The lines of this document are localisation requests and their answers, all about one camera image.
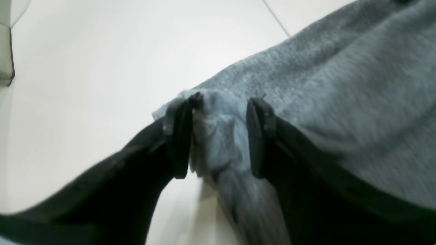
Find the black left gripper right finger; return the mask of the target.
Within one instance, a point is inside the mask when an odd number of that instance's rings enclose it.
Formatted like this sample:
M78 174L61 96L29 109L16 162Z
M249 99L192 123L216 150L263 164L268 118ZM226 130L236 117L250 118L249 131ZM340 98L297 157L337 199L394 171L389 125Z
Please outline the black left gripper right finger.
M278 194L293 245L434 245L435 211L339 165L261 98L247 103L252 172Z

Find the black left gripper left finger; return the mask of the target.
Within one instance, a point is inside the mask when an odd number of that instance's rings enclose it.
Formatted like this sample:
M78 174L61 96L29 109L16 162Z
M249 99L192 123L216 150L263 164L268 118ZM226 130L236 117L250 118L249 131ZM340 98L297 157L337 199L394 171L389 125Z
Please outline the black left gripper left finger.
M1 215L1 237L20 245L143 245L159 196L187 175L195 93L123 149L43 202Z

